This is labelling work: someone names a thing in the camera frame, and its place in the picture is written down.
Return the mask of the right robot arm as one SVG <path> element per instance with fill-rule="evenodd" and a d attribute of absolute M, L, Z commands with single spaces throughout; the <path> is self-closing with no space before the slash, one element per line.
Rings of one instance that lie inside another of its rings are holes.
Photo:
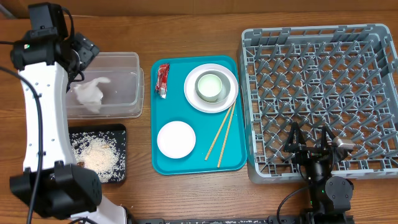
<path fill-rule="evenodd" d="M 299 192 L 307 190 L 311 207 L 304 209 L 293 218 L 294 223 L 354 223 L 346 212 L 351 209 L 354 185 L 352 181 L 332 175 L 334 166 L 346 159 L 354 149 L 354 142 L 333 134 L 328 126 L 322 127 L 319 146 L 307 146 L 298 123 L 292 123 L 284 152 L 292 153 L 293 164 L 304 167 L 300 175 L 307 186 L 292 192 L 281 201 L 276 218 L 282 223 L 280 215 L 283 204 Z"/>

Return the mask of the white napkin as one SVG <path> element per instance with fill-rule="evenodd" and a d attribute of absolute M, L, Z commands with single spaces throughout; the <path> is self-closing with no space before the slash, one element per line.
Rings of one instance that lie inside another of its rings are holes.
<path fill-rule="evenodd" d="M 94 78 L 92 81 L 84 84 L 76 84 L 73 88 L 76 98 L 88 111 L 92 113 L 99 113 L 103 92 L 98 88 L 100 83 L 110 83 L 111 80 L 106 77 Z"/>

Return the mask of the brown food piece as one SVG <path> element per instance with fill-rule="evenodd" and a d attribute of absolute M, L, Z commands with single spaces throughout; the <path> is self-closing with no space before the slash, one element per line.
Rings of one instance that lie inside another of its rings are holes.
<path fill-rule="evenodd" d="M 83 161 L 77 162 L 79 167 L 85 168 L 85 163 Z"/>

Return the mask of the red snack wrapper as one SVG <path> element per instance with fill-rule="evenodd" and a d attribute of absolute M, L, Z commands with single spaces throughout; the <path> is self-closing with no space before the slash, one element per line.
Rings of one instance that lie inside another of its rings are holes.
<path fill-rule="evenodd" d="M 165 63 L 159 66 L 157 71 L 157 82 L 155 85 L 155 91 L 163 99 L 167 96 L 167 79 L 169 75 L 170 64 Z"/>

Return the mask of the small white plate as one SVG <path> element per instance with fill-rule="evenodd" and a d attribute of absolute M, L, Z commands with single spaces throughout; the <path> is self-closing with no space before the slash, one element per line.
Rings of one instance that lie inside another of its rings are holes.
<path fill-rule="evenodd" d="M 168 158 L 181 159 L 188 156 L 196 144 L 193 128 L 183 121 L 165 124 L 157 135 L 159 151 Z"/>

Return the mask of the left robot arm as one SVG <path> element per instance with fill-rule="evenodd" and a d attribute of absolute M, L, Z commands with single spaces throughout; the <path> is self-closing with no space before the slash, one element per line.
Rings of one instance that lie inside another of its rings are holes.
<path fill-rule="evenodd" d="M 68 9 L 42 2 L 28 7 L 31 30 L 13 43 L 12 75 L 22 83 L 27 146 L 23 173 L 9 179 L 13 195 L 43 218 L 70 223 L 133 223 L 125 207 L 106 198 L 95 171 L 80 167 L 70 144 L 65 96 L 99 48 L 76 33 Z"/>

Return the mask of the grey bowl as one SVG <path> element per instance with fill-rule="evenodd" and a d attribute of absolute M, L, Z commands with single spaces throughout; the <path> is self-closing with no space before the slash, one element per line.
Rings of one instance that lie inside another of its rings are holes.
<path fill-rule="evenodd" d="M 221 81 L 222 81 L 222 91 L 221 91 L 219 97 L 217 98 L 217 100 L 216 100 L 215 102 L 212 102 L 212 103 L 218 103 L 218 102 L 223 101 L 223 100 L 228 96 L 228 94 L 229 94 L 229 91 L 230 91 L 230 84 L 229 84 L 229 80 L 228 80 L 227 76 L 226 76 L 224 73 L 222 73 L 222 72 L 220 72 L 220 71 L 217 71 L 217 70 L 210 70 L 210 71 L 204 72 L 204 73 L 202 73 L 202 74 L 199 75 L 199 77 L 197 78 L 197 80 L 196 80 L 196 82 L 195 82 L 195 91 L 196 91 L 197 95 L 198 95 L 198 92 L 197 92 L 197 83 L 198 83 L 198 80 L 199 80 L 203 75 L 206 75 L 206 74 L 214 74 L 214 75 L 217 75 L 217 76 L 221 79 Z"/>

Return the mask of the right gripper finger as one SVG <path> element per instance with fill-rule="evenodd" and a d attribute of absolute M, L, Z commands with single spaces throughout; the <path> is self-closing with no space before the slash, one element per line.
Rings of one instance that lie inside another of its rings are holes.
<path fill-rule="evenodd" d="M 285 143 L 285 147 L 299 147 L 303 145 L 306 145 L 306 141 L 299 127 L 299 124 L 297 122 L 293 122 Z"/>
<path fill-rule="evenodd" d="M 327 137 L 331 140 L 334 140 L 335 135 L 333 134 L 332 130 L 328 126 L 322 127 L 322 136 L 321 136 L 321 147 L 327 147 Z"/>

